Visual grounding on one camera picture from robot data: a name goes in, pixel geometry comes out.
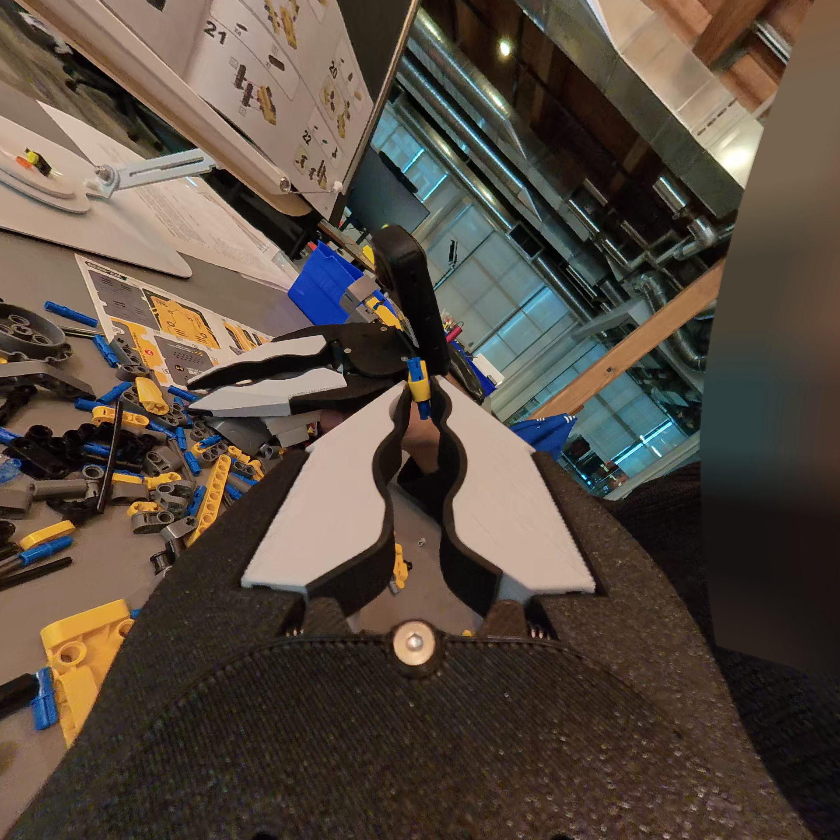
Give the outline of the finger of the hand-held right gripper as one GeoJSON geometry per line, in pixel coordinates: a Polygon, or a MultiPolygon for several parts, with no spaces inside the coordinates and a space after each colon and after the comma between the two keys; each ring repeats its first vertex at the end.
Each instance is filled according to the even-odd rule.
{"type": "Polygon", "coordinates": [[[265,379],[250,385],[227,385],[195,401],[190,410],[212,417],[287,417],[290,400],[344,388],[340,371],[318,368],[285,379],[265,379]]]}
{"type": "Polygon", "coordinates": [[[213,390],[240,382],[259,382],[296,374],[329,362],[329,343],[321,335],[265,343],[232,361],[214,366],[187,383],[189,390],[213,390]]]}

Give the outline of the black backing board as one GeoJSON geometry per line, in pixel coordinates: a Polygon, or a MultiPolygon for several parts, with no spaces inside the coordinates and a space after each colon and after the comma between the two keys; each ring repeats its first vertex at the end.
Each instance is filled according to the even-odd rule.
{"type": "Polygon", "coordinates": [[[351,47],[371,94],[373,110],[343,182],[341,198],[329,217],[330,222],[338,220],[350,198],[356,172],[382,115],[419,6],[419,1],[339,1],[351,47]]]}

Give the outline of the silver air duct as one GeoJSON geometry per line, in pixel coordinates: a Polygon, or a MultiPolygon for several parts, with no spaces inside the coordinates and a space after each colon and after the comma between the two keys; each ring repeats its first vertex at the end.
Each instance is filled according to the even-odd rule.
{"type": "Polygon", "coordinates": [[[438,283],[460,338],[505,364],[555,324],[667,303],[728,252],[742,191],[560,4],[571,56],[518,2],[420,2],[392,110],[496,233],[438,283]]]}

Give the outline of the blue plastic bin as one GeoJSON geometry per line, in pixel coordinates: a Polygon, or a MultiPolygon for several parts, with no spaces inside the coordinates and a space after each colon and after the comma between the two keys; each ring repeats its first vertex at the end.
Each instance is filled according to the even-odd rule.
{"type": "Polygon", "coordinates": [[[318,243],[289,289],[289,300],[314,326],[345,324],[348,315],[340,307],[341,297],[365,272],[334,249],[318,243]]]}

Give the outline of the yellow printed sticker sheet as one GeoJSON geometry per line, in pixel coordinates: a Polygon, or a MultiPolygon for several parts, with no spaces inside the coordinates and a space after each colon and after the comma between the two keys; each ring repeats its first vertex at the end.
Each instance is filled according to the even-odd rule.
{"type": "Polygon", "coordinates": [[[174,292],[75,257],[105,336],[127,340],[161,386],[185,388],[194,376],[271,340],[174,292]]]}

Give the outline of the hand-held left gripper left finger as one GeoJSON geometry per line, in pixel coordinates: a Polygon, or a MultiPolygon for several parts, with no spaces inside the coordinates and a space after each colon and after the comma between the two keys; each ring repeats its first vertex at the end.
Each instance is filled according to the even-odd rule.
{"type": "Polygon", "coordinates": [[[402,462],[407,385],[317,440],[241,579],[307,601],[371,602],[395,561],[389,483],[402,462]]]}

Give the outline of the instruction booklet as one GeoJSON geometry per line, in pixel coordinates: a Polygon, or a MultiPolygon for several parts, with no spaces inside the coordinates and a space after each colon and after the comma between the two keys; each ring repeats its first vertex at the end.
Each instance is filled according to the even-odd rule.
{"type": "Polygon", "coordinates": [[[185,81],[332,214],[374,105],[337,2],[211,2],[185,81]]]}

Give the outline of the blue toy pin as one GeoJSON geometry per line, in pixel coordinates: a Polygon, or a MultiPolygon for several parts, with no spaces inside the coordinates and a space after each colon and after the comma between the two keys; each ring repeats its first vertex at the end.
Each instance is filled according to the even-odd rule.
{"type": "MultiPolygon", "coordinates": [[[[414,376],[417,376],[417,377],[419,377],[420,375],[427,375],[427,377],[429,379],[429,376],[428,376],[428,373],[427,373],[426,362],[424,360],[422,360],[420,357],[418,357],[418,356],[412,357],[412,358],[407,360],[406,364],[407,364],[407,371],[408,371],[408,380],[409,380],[409,377],[411,375],[410,372],[412,374],[414,374],[414,376]]],[[[418,415],[419,415],[419,418],[421,420],[426,421],[426,420],[430,419],[430,417],[431,417],[431,397],[430,397],[429,402],[419,403],[419,404],[414,402],[414,404],[417,407],[418,415]]]]}

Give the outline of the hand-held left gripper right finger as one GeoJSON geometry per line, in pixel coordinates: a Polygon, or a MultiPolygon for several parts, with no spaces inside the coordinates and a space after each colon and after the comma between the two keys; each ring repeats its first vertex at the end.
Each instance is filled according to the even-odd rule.
{"type": "Polygon", "coordinates": [[[462,602],[593,595],[595,577],[535,450],[447,380],[432,383],[432,411],[449,590],[462,602]]]}

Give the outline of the white book stand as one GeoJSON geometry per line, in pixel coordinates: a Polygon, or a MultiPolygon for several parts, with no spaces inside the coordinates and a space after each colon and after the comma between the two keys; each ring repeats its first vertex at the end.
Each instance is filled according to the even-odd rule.
{"type": "MultiPolygon", "coordinates": [[[[34,107],[18,115],[2,101],[2,229],[190,277],[189,255],[176,251],[140,209],[84,194],[95,164],[138,160],[151,152],[150,135],[130,125],[105,93],[71,90],[70,58],[67,45],[2,2],[2,94],[21,93],[23,106],[34,107]]],[[[224,202],[214,180],[197,176],[224,202]]]]}

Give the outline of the person's dark knit sweater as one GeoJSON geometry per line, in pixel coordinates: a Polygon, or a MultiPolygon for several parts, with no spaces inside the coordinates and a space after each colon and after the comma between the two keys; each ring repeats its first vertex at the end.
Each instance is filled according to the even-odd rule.
{"type": "Polygon", "coordinates": [[[684,611],[688,637],[722,677],[752,749],[815,838],[839,838],[838,677],[803,671],[720,646],[712,629],[703,556],[700,462],[651,479],[626,497],[599,500],[622,535],[651,563],[641,594],[664,595],[684,611]]]}

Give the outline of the pile of toy building parts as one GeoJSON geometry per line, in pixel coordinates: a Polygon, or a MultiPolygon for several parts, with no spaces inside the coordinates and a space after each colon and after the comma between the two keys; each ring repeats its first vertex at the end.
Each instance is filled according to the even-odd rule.
{"type": "MultiPolygon", "coordinates": [[[[132,543],[154,535],[150,555],[159,578],[233,501],[262,479],[260,462],[210,435],[190,419],[196,395],[174,385],[176,402],[164,415],[140,410],[134,385],[124,381],[93,399],[88,385],[40,360],[2,363],[2,423],[26,408],[38,389],[53,391],[89,419],[57,436],[33,425],[23,434],[2,426],[2,592],[71,569],[81,560],[86,584],[113,583],[132,557],[132,543]]],[[[28,639],[25,622],[43,615],[39,668],[2,684],[2,718],[28,709],[31,728],[59,725],[70,746],[97,698],[119,646],[139,611],[112,598],[85,611],[61,577],[48,590],[27,595],[22,612],[2,604],[2,620],[28,639]],[[74,607],[72,615],[65,613],[74,607]]]]}

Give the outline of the person's right hand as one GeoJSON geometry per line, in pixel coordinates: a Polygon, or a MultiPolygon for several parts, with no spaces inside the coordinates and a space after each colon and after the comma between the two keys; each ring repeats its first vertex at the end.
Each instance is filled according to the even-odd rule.
{"type": "Polygon", "coordinates": [[[438,471],[440,432],[432,419],[422,419],[412,412],[402,437],[401,450],[424,476],[438,471]]]}

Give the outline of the wooden beam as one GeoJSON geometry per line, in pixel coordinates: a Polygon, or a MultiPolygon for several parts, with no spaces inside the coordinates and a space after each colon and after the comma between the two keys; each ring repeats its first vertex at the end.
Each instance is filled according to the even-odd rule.
{"type": "Polygon", "coordinates": [[[677,329],[718,298],[725,265],[726,259],[720,259],[672,301],[627,335],[622,342],[577,376],[559,394],[532,413],[529,419],[577,414],[593,396],[612,384],[649,351],[666,341],[677,329]]]}

